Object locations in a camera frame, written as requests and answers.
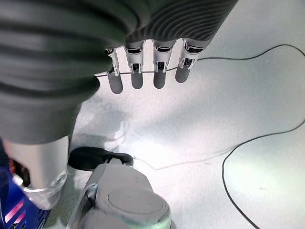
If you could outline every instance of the gray floor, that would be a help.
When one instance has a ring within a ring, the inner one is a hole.
[[[240,0],[203,57],[250,57],[281,43],[305,51],[304,0]],[[170,66],[178,63],[181,42]],[[153,69],[152,44],[145,44],[144,68]],[[128,71],[118,50],[121,72]],[[129,75],[115,95],[106,77],[85,102],[72,148],[99,146],[138,159],[135,168],[171,206],[179,229],[250,229],[227,198],[221,164],[229,150],[249,138],[291,129],[305,118],[305,58],[280,47],[249,61],[197,62],[188,81],[174,72],[153,87],[153,75],[135,90]],[[256,140],[227,161],[232,197],[262,229],[305,227],[305,126]],[[62,229],[90,172],[69,168],[62,199],[45,228]]]

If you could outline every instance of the black cable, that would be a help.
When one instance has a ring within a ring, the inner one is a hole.
[[[289,132],[292,132],[298,128],[300,128],[303,124],[305,123],[305,119],[298,125],[296,126],[295,128],[291,129],[291,130],[286,130],[286,131],[282,131],[282,132],[276,132],[276,133],[272,133],[272,134],[266,134],[266,135],[261,135],[261,136],[258,136],[258,137],[255,137],[255,138],[252,138],[250,140],[247,140],[245,142],[242,142],[241,144],[237,145],[229,154],[228,156],[225,157],[224,161],[223,161],[223,165],[222,165],[222,180],[223,180],[223,185],[224,185],[224,189],[225,189],[225,192],[228,196],[228,198],[230,199],[231,203],[234,205],[234,207],[239,211],[239,213],[256,229],[260,229],[255,223],[253,223],[252,220],[249,219],[249,217],[238,207],[238,205],[234,202],[234,200],[232,199],[229,191],[228,191],[228,188],[227,188],[227,185],[225,183],[225,179],[224,179],[224,165],[225,165],[225,162],[227,161],[227,159],[229,158],[229,156],[232,155],[232,153],[239,147],[241,147],[242,145],[246,144],[246,143],[249,143],[249,142],[252,142],[256,139],[259,139],[259,138],[262,138],[262,137],[267,137],[267,136],[272,136],[272,135],[280,135],[280,134],[286,134],[286,133],[289,133]]]
[[[272,47],[272,48],[270,48],[270,49],[267,49],[266,51],[264,51],[264,52],[262,52],[262,53],[260,53],[260,54],[258,54],[258,55],[256,55],[256,56],[252,56],[252,57],[247,57],[247,58],[203,57],[203,58],[198,59],[197,61],[202,61],[202,60],[246,61],[246,60],[251,60],[251,59],[260,57],[260,56],[264,55],[265,53],[267,53],[267,52],[269,52],[269,51],[271,51],[271,50],[273,50],[273,49],[276,49],[276,48],[278,48],[278,47],[281,47],[281,46],[288,46],[288,47],[294,48],[294,49],[298,50],[298,51],[305,57],[305,53],[304,53],[301,49],[295,47],[294,45],[291,45],[291,44],[279,44],[279,45],[276,45],[276,46],[274,46],[274,47]],[[170,68],[170,69],[166,70],[166,72],[175,70],[175,69],[177,69],[177,68],[178,68],[178,66],[177,66],[177,67],[174,67],[174,68]],[[143,73],[154,73],[154,71],[144,71]],[[126,74],[131,74],[131,73],[130,73],[130,72],[125,72],[125,73],[120,73],[120,74],[121,74],[121,75],[126,75]],[[98,75],[97,77],[103,77],[103,76],[107,76],[107,74]]]
[[[273,49],[276,49],[278,47],[281,47],[281,46],[288,46],[288,47],[291,47],[291,48],[294,48],[296,50],[298,50],[304,57],[305,57],[305,53],[295,47],[294,45],[291,45],[291,44],[279,44],[279,45],[276,45],[270,49],[267,49],[266,51],[256,55],[256,56],[253,56],[253,57],[247,57],[247,58],[229,58],[229,57],[203,57],[203,58],[200,58],[198,59],[197,61],[202,61],[202,60],[230,60],[230,61],[245,61],[245,60],[251,60],[251,59],[255,59],[259,56],[262,56],[264,54],[266,54],[267,52],[273,50]],[[174,68],[171,68],[171,69],[168,69],[167,72],[169,71],[172,71],[172,70],[175,70],[177,69],[177,67],[174,67]],[[154,73],[154,71],[144,71],[143,73]],[[303,124],[305,123],[305,119],[298,125],[296,126],[295,128],[291,129],[291,130],[287,130],[287,131],[282,131],[282,132],[276,132],[276,133],[271,133],[271,134],[266,134],[266,135],[261,135],[261,136],[258,136],[258,137],[255,137],[255,138],[252,138],[250,140],[247,140],[245,142],[242,142],[240,144],[238,144],[226,157],[225,159],[223,160],[223,164],[222,164],[222,181],[223,181],[223,185],[224,185],[224,189],[225,189],[225,192],[228,196],[228,198],[230,199],[230,202],[233,204],[233,206],[238,210],[238,212],[255,228],[255,229],[260,229],[260,227],[258,227],[239,207],[238,205],[235,203],[235,201],[233,200],[233,198],[231,197],[229,191],[228,191],[228,188],[227,188],[227,185],[225,183],[225,179],[224,179],[224,165],[227,161],[227,159],[232,155],[232,153],[238,149],[239,147],[243,146],[244,144],[247,144],[249,142],[252,142],[256,139],[259,139],[259,138],[263,138],[263,137],[267,137],[267,136],[272,136],[272,135],[280,135],[280,134],[286,134],[286,133],[289,133],[289,132],[292,132],[298,128],[300,128]]]

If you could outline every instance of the silver metal cylinder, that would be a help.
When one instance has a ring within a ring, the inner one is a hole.
[[[22,176],[16,173],[13,174],[13,181],[40,209],[51,209],[60,198],[61,188],[67,179],[68,146],[67,136],[39,145],[4,141],[9,157],[29,171],[30,184],[26,187]]]

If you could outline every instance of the floor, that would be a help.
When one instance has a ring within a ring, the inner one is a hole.
[[[251,57],[289,43],[305,51],[304,0],[241,0],[202,57]],[[181,41],[170,67],[178,63]],[[153,70],[152,43],[144,69]],[[128,71],[118,49],[121,72]],[[222,162],[235,145],[294,128],[305,118],[305,58],[279,47],[248,61],[197,62],[186,83],[167,73],[165,87],[144,76],[140,90],[123,75],[124,90],[111,92],[107,77],[78,116],[71,148],[98,146],[135,157],[154,191],[167,200],[178,229],[251,229],[222,183]],[[305,225],[305,125],[238,148],[227,160],[232,198],[262,229]],[[45,225],[63,229],[90,172],[69,169],[60,203]]]

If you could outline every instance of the black foot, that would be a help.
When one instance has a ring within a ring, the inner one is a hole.
[[[72,150],[68,164],[78,170],[93,171],[99,164],[108,163],[113,158],[120,159],[124,165],[133,166],[133,158],[129,154],[113,153],[96,147]]]

